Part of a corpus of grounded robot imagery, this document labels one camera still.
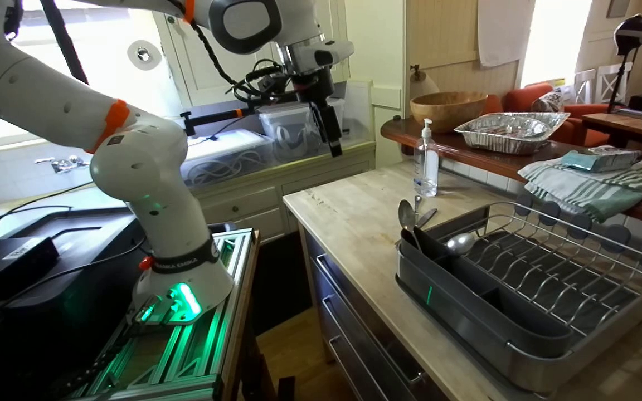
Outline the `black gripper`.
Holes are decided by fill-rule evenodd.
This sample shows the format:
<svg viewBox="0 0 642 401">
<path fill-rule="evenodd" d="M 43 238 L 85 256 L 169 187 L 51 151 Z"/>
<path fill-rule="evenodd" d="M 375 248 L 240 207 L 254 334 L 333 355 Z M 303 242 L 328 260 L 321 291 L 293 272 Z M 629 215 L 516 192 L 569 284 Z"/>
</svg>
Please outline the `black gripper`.
<svg viewBox="0 0 642 401">
<path fill-rule="evenodd" d="M 336 158 L 344 154 L 344 150 L 341 150 L 341 130 L 340 130 L 335 107 L 328 106 L 330 96 L 333 96 L 333 76 L 328 70 L 319 70 L 319 71 L 303 76 L 301 100 L 316 106 L 324 140 L 330 147 L 330 154 Z"/>
</svg>

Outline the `green lit robot base rail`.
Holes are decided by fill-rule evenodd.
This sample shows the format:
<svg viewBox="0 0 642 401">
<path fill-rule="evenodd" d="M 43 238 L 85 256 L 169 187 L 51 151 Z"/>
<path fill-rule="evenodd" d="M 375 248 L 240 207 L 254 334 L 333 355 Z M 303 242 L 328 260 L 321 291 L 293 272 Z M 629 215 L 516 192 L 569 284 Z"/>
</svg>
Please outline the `green lit robot base rail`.
<svg viewBox="0 0 642 401">
<path fill-rule="evenodd" d="M 105 350 L 105 368 L 69 401 L 233 401 L 258 254 L 256 229 L 214 237 L 234 291 L 193 326 L 126 326 Z"/>
</svg>

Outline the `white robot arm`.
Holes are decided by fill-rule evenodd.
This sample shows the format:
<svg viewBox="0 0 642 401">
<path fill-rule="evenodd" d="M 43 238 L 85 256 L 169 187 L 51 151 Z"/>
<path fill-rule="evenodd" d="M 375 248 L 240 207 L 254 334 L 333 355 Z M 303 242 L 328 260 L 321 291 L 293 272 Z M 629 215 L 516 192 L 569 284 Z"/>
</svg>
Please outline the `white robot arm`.
<svg viewBox="0 0 642 401">
<path fill-rule="evenodd" d="M 233 53 L 254 53 L 273 42 L 281 74 L 308 102 L 333 154 L 341 131 L 328 106 L 330 70 L 355 45 L 321 35 L 314 0 L 88 0 L 100 7 L 149 10 L 206 28 Z M 188 136 L 166 119 L 109 99 L 17 50 L 5 39 L 13 0 L 0 0 L 0 119 L 50 143 L 91 154 L 97 187 L 137 215 L 153 248 L 153 268 L 135 288 L 131 310 L 148 323 L 199 322 L 234 288 L 217 256 L 202 203 L 184 182 Z"/>
</svg>

